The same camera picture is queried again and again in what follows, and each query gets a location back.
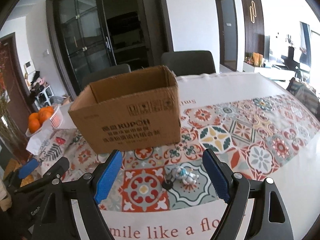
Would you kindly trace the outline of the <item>dried flower branches in vase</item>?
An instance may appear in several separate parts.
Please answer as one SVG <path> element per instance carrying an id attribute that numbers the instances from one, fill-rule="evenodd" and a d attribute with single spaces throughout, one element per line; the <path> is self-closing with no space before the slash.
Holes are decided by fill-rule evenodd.
<path id="1" fill-rule="evenodd" d="M 6 90 L 1 90 L 1 139 L 17 160 L 25 164 L 29 153 L 26 151 L 26 137 L 15 124 L 8 109 L 9 96 Z"/>

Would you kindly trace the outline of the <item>white basket of oranges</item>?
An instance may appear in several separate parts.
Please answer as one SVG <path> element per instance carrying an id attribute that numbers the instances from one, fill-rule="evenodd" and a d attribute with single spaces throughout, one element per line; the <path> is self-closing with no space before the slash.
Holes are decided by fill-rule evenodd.
<path id="1" fill-rule="evenodd" d="M 28 117 L 27 137 L 41 131 L 45 123 L 50 123 L 52 128 L 59 128 L 63 123 L 63 114 L 60 105 L 42 107 L 38 112 Z"/>

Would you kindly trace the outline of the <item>brown entrance door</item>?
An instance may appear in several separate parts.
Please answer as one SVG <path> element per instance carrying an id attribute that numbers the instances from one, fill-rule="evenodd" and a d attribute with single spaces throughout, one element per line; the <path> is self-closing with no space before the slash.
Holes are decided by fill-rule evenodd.
<path id="1" fill-rule="evenodd" d="M 35 106 L 30 103 L 29 90 L 18 60 L 15 38 L 15 33 L 1 37 L 2 51 L 8 53 L 8 59 L 4 64 L 3 78 L 11 99 L 9 102 L 10 115 L 21 130 L 26 130 L 29 115 L 35 112 Z"/>

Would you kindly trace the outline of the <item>patterned tile tablecloth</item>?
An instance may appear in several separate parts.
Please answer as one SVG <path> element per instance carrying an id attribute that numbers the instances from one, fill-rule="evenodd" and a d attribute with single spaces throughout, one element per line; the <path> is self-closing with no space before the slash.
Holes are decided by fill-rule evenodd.
<path id="1" fill-rule="evenodd" d="M 202 162 L 210 148 L 248 179 L 272 178 L 285 204 L 291 233 L 303 239 L 319 217 L 319 121 L 288 91 L 253 73 L 175 77 L 180 101 L 180 141 L 122 152 L 122 167 L 99 207 L 116 239 L 209 239 L 224 209 Z M 61 132 L 44 125 L 27 150 L 47 171 L 67 157 L 65 180 L 79 178 L 105 161 L 77 129 L 63 106 Z M 162 187 L 170 170 L 199 175 L 195 185 L 176 180 Z"/>

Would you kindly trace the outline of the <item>cardboard box on floor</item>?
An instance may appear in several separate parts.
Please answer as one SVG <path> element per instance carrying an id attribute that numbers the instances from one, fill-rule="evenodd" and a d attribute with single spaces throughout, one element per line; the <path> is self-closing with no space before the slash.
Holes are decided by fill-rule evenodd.
<path id="1" fill-rule="evenodd" d="M 61 105 L 67 105 L 69 103 L 73 102 L 72 98 L 70 96 L 63 96 Z"/>

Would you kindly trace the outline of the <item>white shoe rack with clutter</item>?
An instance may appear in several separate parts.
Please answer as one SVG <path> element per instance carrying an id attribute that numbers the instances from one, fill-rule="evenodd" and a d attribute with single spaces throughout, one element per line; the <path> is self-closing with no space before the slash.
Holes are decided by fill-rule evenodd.
<path id="1" fill-rule="evenodd" d="M 27 77 L 29 89 L 28 102 L 35 105 L 38 109 L 51 106 L 53 103 L 53 91 L 47 81 L 41 77 L 40 71 L 36 70 Z"/>

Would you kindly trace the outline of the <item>brown cardboard box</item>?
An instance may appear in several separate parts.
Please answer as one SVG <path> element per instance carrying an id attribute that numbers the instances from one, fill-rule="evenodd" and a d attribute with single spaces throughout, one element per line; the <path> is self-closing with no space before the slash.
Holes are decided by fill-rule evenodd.
<path id="1" fill-rule="evenodd" d="M 97 154 L 180 141 L 180 101 L 174 74 L 148 67 L 92 82 L 68 111 Z"/>

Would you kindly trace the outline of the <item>left dark dining chair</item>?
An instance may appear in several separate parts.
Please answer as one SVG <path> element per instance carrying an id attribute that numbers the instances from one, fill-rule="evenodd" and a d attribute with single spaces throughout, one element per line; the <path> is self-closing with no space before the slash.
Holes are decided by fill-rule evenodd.
<path id="1" fill-rule="evenodd" d="M 84 89 L 87 85 L 89 85 L 92 82 L 130 72 L 131 68 L 126 63 L 115 65 L 112 67 L 107 67 L 105 69 L 86 75 L 82 80 L 82 88 Z"/>

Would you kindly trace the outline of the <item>dark dining chair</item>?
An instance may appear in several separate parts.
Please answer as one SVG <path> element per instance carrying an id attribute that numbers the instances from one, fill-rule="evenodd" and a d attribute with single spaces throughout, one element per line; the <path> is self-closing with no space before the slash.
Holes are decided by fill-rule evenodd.
<path id="1" fill-rule="evenodd" d="M 126 63 L 115 65 L 112 67 L 107 67 L 105 69 L 86 75 L 82 80 L 82 88 L 84 89 L 87 85 L 89 85 L 92 82 L 130 72 L 131 68 Z"/>
<path id="2" fill-rule="evenodd" d="M 161 64 L 176 76 L 216 73 L 213 56 L 207 50 L 166 52 L 161 56 Z"/>

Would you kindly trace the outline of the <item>white low tv cabinet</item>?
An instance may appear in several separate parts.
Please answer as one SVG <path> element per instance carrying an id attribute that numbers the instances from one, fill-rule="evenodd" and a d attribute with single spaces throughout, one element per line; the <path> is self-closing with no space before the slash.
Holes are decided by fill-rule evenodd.
<path id="1" fill-rule="evenodd" d="M 274 81 L 290 81 L 295 77 L 296 72 L 289 70 L 287 66 L 276 66 L 265 62 L 262 54 L 247 54 L 243 63 L 243 72 L 260 74 Z"/>

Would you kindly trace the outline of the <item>right dark dining chair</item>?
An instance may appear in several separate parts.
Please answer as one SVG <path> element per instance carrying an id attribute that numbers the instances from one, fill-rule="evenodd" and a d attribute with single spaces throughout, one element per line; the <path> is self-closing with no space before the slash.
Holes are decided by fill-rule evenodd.
<path id="1" fill-rule="evenodd" d="M 216 73 L 213 56 L 207 50 L 166 52 L 161 56 L 161 64 L 176 76 Z"/>

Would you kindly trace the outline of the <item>dark glass door cabinet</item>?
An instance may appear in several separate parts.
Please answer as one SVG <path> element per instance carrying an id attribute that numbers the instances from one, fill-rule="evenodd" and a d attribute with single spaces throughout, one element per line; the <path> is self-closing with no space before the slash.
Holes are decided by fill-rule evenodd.
<path id="1" fill-rule="evenodd" d="M 166 0 L 47 0 L 50 43 L 71 97 L 90 74 L 127 64 L 161 63 L 173 50 Z"/>

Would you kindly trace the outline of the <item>dark interior door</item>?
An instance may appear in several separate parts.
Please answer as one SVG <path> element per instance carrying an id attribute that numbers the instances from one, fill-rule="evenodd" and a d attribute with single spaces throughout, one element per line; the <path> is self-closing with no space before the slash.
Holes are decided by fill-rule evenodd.
<path id="1" fill-rule="evenodd" d="M 219 25 L 220 64 L 237 71 L 238 25 L 234 0 L 215 0 Z"/>

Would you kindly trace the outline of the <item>small astronaut figurine keychain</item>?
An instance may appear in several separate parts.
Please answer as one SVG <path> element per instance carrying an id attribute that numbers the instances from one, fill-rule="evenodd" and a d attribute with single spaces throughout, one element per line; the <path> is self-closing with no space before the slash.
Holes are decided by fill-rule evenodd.
<path id="1" fill-rule="evenodd" d="M 184 185 L 195 185 L 199 175 L 193 173 L 193 170 L 188 171 L 185 167 L 176 165 L 174 166 L 169 174 L 171 175 L 171 179 L 165 178 L 162 187 L 169 191 L 173 188 L 173 184 L 176 180 L 180 180 Z"/>

